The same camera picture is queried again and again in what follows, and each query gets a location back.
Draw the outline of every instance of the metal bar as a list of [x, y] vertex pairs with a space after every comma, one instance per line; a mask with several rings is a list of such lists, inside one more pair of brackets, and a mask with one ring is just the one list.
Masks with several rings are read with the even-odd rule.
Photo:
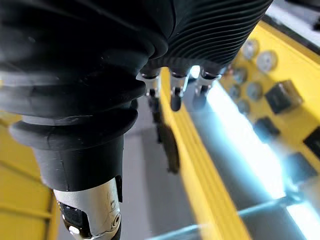
[[242, 218], [245, 218], [245, 217], [249, 217], [252, 215], [273, 210], [277, 207], [281, 207], [281, 205], [287, 206], [288, 204], [289, 204], [289, 198], [285, 196], [285, 197], [274, 199], [274, 200], [264, 202], [255, 206], [251, 206], [246, 209], [242, 209], [238, 211], [238, 215]]
[[197, 240], [200, 237], [198, 230], [199, 225], [191, 225], [146, 240]]

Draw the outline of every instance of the yellow rail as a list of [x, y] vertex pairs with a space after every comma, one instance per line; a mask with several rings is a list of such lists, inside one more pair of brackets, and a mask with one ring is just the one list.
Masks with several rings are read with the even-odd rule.
[[195, 126], [182, 105], [170, 107], [170, 74], [161, 73], [163, 116], [175, 136], [180, 158], [180, 174], [204, 240], [249, 240], [250, 235], [237, 214], [218, 171], [213, 165]]

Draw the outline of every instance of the screw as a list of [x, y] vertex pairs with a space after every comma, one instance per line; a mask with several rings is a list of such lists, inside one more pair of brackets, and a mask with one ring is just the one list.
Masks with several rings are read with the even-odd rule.
[[248, 39], [243, 44], [242, 54], [246, 59], [251, 60], [257, 55], [258, 50], [259, 50], [258, 41], [255, 39]]
[[113, 220], [113, 223], [112, 223], [112, 227], [113, 228], [116, 228], [119, 225], [120, 218], [121, 218], [121, 214], [120, 214], [120, 212], [118, 212], [118, 214], [116, 215], [116, 217], [115, 217], [115, 219]]
[[247, 70], [244, 67], [236, 68], [233, 71], [233, 78], [237, 84], [243, 84], [247, 80]]
[[246, 94], [254, 101], [259, 100], [263, 95], [263, 89], [260, 83], [252, 82], [246, 88]]
[[277, 55], [273, 51], [264, 51], [260, 53], [256, 59], [256, 65], [259, 70], [268, 73], [277, 65]]
[[240, 87], [236, 84], [232, 85], [229, 89], [229, 95], [232, 99], [237, 99], [240, 97]]

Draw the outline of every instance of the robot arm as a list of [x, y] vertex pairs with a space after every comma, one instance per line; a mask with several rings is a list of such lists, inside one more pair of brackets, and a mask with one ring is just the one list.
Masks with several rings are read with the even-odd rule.
[[177, 111], [200, 65], [205, 95], [271, 2], [0, 0], [0, 107], [23, 116], [11, 134], [33, 148], [77, 240], [120, 239], [123, 134], [144, 82], [169, 67]]

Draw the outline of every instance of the round metal part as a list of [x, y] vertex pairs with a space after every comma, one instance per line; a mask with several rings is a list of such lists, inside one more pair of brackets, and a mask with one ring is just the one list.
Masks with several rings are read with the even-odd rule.
[[263, 88], [260, 83], [252, 82], [246, 88], [246, 94], [250, 99], [257, 101], [263, 95]]
[[242, 54], [248, 60], [251, 60], [252, 58], [254, 58], [257, 55], [258, 51], [259, 51], [259, 44], [258, 44], [258, 41], [255, 39], [248, 39], [243, 44]]
[[238, 67], [233, 70], [233, 79], [237, 84], [243, 84], [247, 80], [247, 69]]
[[260, 53], [256, 59], [256, 65], [259, 70], [268, 73], [277, 65], [277, 55], [273, 51], [264, 51]]
[[229, 95], [232, 99], [237, 99], [240, 97], [240, 87], [236, 84], [232, 85], [229, 89]]
[[237, 104], [239, 113], [243, 115], [248, 115], [250, 113], [250, 105], [246, 100], [240, 100]]

